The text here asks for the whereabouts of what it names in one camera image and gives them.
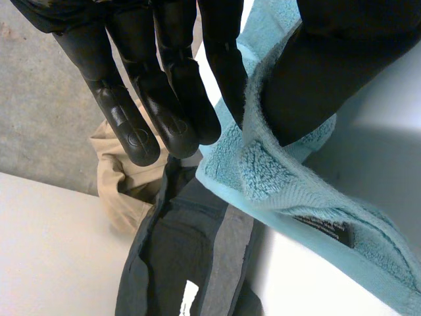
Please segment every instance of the khaki fabric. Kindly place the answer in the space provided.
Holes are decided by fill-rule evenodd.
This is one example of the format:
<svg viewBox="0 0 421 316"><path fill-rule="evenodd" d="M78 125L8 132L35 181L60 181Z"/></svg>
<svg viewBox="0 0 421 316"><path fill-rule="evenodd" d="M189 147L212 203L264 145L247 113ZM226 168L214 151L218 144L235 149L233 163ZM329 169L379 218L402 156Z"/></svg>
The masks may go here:
<svg viewBox="0 0 421 316"><path fill-rule="evenodd" d="M136 232L159 190L168 150L151 124L139 100L136 105L161 147L156 163L148 167L133 164L105 120L90 137L99 159L98 194L111 223L122 232Z"/></svg>

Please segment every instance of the black clothing tag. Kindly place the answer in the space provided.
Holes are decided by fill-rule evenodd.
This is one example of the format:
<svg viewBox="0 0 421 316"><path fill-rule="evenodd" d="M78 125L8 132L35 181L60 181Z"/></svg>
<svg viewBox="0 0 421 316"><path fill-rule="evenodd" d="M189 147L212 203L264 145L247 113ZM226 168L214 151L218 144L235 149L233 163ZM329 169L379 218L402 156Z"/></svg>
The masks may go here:
<svg viewBox="0 0 421 316"><path fill-rule="evenodd" d="M353 232L347 223L322 221L313 216L294 216L293 218L314 227L350 248L354 247Z"/></svg>

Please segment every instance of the light blue towel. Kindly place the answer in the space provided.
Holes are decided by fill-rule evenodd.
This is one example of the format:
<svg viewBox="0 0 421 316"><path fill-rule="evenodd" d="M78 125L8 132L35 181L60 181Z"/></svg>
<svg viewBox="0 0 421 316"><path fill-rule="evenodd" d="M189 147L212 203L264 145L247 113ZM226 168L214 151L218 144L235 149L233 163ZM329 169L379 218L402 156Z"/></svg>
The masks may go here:
<svg viewBox="0 0 421 316"><path fill-rule="evenodd" d="M266 125L259 99L262 82L298 23L296 1L255 1L238 39L250 76L243 133L220 100L216 112L222 136L214 145L201 147L204 158L197 178L222 199L333 263L399 313L421 315L420 263L395 225L375 207L344 196L301 164L330 137L335 116L284 148ZM292 216L347 223L353 230L353 247Z"/></svg>

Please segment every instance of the robotic hand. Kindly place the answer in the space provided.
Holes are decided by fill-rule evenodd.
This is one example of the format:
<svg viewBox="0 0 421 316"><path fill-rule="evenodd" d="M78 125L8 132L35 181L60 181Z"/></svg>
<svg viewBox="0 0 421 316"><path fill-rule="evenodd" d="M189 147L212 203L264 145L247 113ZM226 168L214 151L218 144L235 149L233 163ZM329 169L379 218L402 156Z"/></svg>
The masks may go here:
<svg viewBox="0 0 421 316"><path fill-rule="evenodd" d="M195 0L11 1L41 31L55 33L134 163L153 163L159 146L122 83L105 29L171 154L187 157L199 143L218 139L220 125L191 55ZM198 2L210 67L241 127L247 75L235 40L243 0ZM421 0L297 3L303 22L261 94L280 145L320 126L421 35ZM166 74L156 58L155 32Z"/></svg>
<svg viewBox="0 0 421 316"><path fill-rule="evenodd" d="M169 152L193 155L220 136L220 123L193 60L195 0L12 0L43 32L52 32L79 68L95 100L137 165L160 147L131 99L111 55L108 30L132 85ZM243 0L200 0L210 67L236 122L243 117L247 75L236 46ZM161 70L155 45L157 35Z"/></svg>

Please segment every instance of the concrete floor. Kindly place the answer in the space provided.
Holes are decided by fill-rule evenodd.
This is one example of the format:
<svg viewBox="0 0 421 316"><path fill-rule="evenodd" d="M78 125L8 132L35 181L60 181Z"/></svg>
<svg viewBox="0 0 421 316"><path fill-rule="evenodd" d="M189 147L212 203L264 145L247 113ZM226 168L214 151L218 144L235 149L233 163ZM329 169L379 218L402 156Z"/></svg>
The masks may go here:
<svg viewBox="0 0 421 316"><path fill-rule="evenodd" d="M113 53L136 97L115 46ZM97 195L97 157L87 139L103 119L53 37L0 0L0 172Z"/></svg>

